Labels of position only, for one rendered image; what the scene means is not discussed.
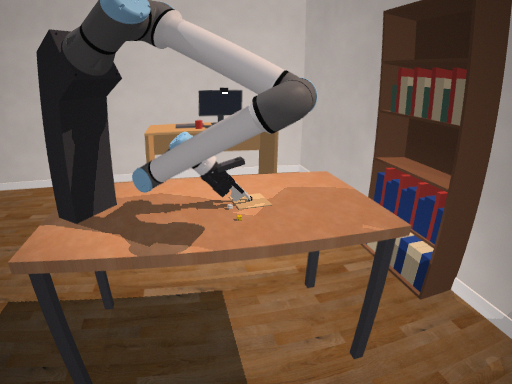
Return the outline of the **light orange mat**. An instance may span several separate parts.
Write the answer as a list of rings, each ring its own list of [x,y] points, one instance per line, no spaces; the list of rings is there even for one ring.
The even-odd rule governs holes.
[[[233,201],[233,203],[237,206],[238,209],[248,209],[248,208],[256,208],[256,207],[264,207],[264,206],[272,206],[272,204],[260,193],[258,194],[249,194],[253,197],[253,201],[248,201],[246,197],[241,198],[238,201],[233,201],[233,198],[229,196],[229,198]]]

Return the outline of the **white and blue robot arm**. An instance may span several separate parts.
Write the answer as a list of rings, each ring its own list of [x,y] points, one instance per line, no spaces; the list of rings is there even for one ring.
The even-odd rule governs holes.
[[[144,41],[159,49],[169,47],[258,95],[251,105],[195,136],[179,134],[170,150],[133,172],[139,191],[147,193],[189,168],[204,175],[214,166],[215,155],[262,132],[273,134],[315,107],[317,92],[309,80],[181,19],[170,5],[152,1],[98,0],[81,26],[63,40],[68,61],[86,74],[104,75],[126,41]]]

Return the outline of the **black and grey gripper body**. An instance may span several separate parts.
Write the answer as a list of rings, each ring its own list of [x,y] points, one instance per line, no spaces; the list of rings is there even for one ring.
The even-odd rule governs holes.
[[[210,171],[208,171],[204,175],[201,175],[200,177],[203,181],[207,178],[205,182],[208,183],[212,187],[212,189],[223,198],[225,195],[228,194],[228,192],[232,188],[232,183],[229,181],[229,179],[231,178],[235,183],[236,181],[226,171],[218,173],[216,170],[217,165],[218,163],[215,162],[214,166],[210,169]]]

